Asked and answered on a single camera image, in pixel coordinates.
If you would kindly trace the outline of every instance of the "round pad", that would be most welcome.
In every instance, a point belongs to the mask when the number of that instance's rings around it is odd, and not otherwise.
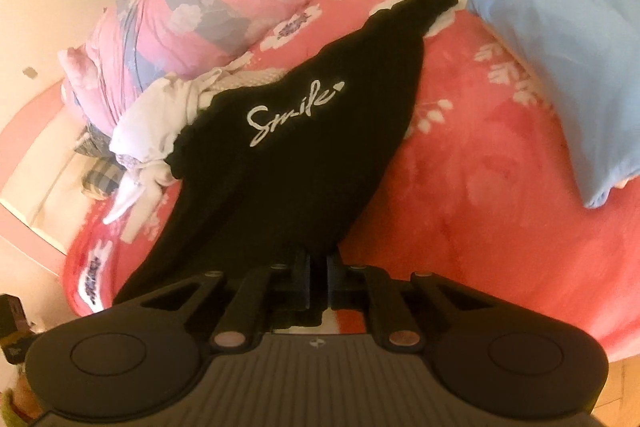
[[[596,341],[551,321],[521,326],[450,330],[435,346],[437,377],[462,400],[504,418],[548,420],[593,405],[607,374]]]
[[[71,353],[76,367],[95,377],[114,377],[133,371],[145,357],[145,344],[122,333],[95,335],[80,341]]]
[[[534,333],[510,333],[489,345],[496,365],[516,375],[544,375],[562,363],[562,349],[554,341]]]

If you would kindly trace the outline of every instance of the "fabric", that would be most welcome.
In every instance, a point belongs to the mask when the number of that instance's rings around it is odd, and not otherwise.
[[[296,25],[274,28],[251,49],[246,68],[294,68],[395,1],[311,0]],[[395,279],[440,273],[588,331],[612,361],[636,355],[640,181],[613,191],[602,208],[585,209],[558,115],[465,6],[460,0],[425,38],[407,138],[341,242],[342,256]],[[123,219],[102,223],[111,203],[94,204],[62,277],[79,314],[91,312],[78,295],[88,255],[112,242],[100,279],[102,304],[110,306],[158,240],[180,188],[165,191],[131,245],[117,239]],[[340,331],[355,330],[353,319],[338,318]]]
[[[308,0],[118,0],[88,41],[59,53],[65,100],[111,136],[155,79],[226,66]]]
[[[167,158],[180,198],[116,302],[208,270],[238,279],[330,254],[409,125],[422,36],[457,3],[402,1],[277,84],[218,95]]]
[[[87,174],[82,177],[82,193],[94,200],[105,200],[120,186],[124,167],[116,159],[98,158]]]
[[[191,82],[167,77],[156,80],[127,109],[113,131],[110,150],[118,158],[128,158],[129,169],[105,224],[133,207],[121,238],[130,243],[160,202],[162,187],[175,183],[164,160],[173,152],[182,129],[222,90],[271,84],[284,73],[269,69],[233,74],[216,68]],[[218,87],[228,78],[225,86]]]
[[[28,427],[25,422],[12,407],[12,391],[8,389],[0,394],[0,413],[6,427]]]
[[[74,151],[89,158],[105,158],[111,156],[109,144],[111,138],[98,130],[94,125],[89,124],[84,128],[82,136],[76,143]]]
[[[638,0],[470,0],[469,9],[536,71],[561,118],[582,202],[602,206],[640,173]]]

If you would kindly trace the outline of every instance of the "plaid cloth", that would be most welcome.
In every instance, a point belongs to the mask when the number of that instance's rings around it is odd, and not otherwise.
[[[114,156],[99,158],[82,178],[82,193],[94,200],[105,200],[120,186],[124,172]]]
[[[89,158],[107,158],[108,156],[113,156],[113,153],[109,150],[110,143],[111,138],[98,130],[96,126],[89,124],[82,131],[74,151],[82,156],[89,156]]]

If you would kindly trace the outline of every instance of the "wooden floor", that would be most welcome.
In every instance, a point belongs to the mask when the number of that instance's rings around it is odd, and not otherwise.
[[[607,427],[640,427],[640,356],[611,364],[593,415]]]

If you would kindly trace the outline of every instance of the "pink pillow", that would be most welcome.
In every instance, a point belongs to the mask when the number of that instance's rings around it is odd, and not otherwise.
[[[193,79],[244,54],[309,0],[118,0],[85,45],[59,53],[86,117],[111,136],[154,80]]]

